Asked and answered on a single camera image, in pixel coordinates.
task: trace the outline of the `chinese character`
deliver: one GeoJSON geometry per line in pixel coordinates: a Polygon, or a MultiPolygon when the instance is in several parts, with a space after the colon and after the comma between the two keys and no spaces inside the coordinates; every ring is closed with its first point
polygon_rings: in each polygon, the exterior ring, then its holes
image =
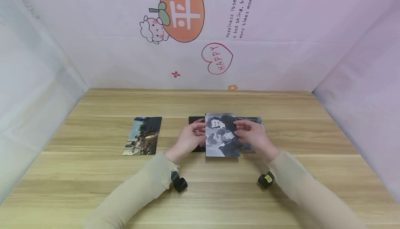
{"type": "MultiPolygon", "coordinates": [[[[190,19],[200,18],[199,14],[193,14],[190,12],[190,0],[185,0],[186,13],[176,13],[175,12],[176,8],[181,11],[184,11],[185,8],[181,4],[178,4],[175,8],[175,2],[173,0],[169,2],[169,6],[171,7],[171,14],[172,14],[174,28],[176,28],[177,18],[186,19],[186,26],[188,30],[190,29],[190,19]]],[[[185,26],[185,22],[183,20],[178,21],[177,24],[179,26],[185,26]]]]}

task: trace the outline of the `couple in photo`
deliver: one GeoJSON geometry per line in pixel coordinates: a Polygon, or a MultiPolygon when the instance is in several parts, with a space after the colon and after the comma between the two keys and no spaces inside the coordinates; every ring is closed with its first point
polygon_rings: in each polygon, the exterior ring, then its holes
{"type": "Polygon", "coordinates": [[[235,120],[235,117],[229,115],[214,116],[207,120],[207,127],[218,129],[208,136],[207,143],[213,147],[218,147],[225,157],[240,156],[239,140],[234,134],[236,125],[233,122],[235,120]]]}

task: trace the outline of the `cartoon sheep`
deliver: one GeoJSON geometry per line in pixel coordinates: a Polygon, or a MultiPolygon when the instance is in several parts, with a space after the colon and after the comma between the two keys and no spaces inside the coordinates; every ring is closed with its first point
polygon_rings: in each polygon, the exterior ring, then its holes
{"type": "Polygon", "coordinates": [[[168,40],[168,33],[163,27],[163,21],[160,18],[148,18],[144,16],[143,22],[140,23],[140,34],[147,39],[148,42],[160,44],[162,40],[168,40]]]}

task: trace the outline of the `beige sleeve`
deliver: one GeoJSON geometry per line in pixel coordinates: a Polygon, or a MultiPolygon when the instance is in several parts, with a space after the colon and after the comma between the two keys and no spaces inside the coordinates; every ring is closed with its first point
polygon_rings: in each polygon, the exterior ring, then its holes
{"type": "Polygon", "coordinates": [[[339,197],[314,179],[290,153],[281,151],[268,166],[282,191],[321,228],[367,228],[339,197]]]}
{"type": "Polygon", "coordinates": [[[125,224],[171,184],[171,172],[179,166],[164,153],[156,154],[137,174],[115,189],[85,225],[85,229],[124,228],[125,224]]]}

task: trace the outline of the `photograph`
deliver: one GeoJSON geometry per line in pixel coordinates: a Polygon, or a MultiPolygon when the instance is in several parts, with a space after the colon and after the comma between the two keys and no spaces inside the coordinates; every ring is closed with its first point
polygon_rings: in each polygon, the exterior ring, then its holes
{"type": "MultiPolygon", "coordinates": [[[[236,117],[238,121],[245,120],[245,121],[253,121],[255,123],[258,123],[261,125],[261,127],[264,129],[263,121],[261,120],[261,117],[236,117]]],[[[254,153],[253,147],[249,143],[243,143],[239,142],[240,145],[240,151],[241,152],[251,152],[254,153]]]]}
{"type": "Polygon", "coordinates": [[[206,113],[206,156],[240,157],[233,113],[206,113]]]}
{"type": "Polygon", "coordinates": [[[136,117],[123,155],[155,155],[161,117],[136,117]]]}
{"type": "MultiPolygon", "coordinates": [[[[204,123],[205,122],[205,117],[204,116],[191,116],[189,117],[189,124],[192,123],[204,123]]],[[[206,144],[200,144],[198,145],[192,152],[205,152],[206,151],[206,144]]]]}

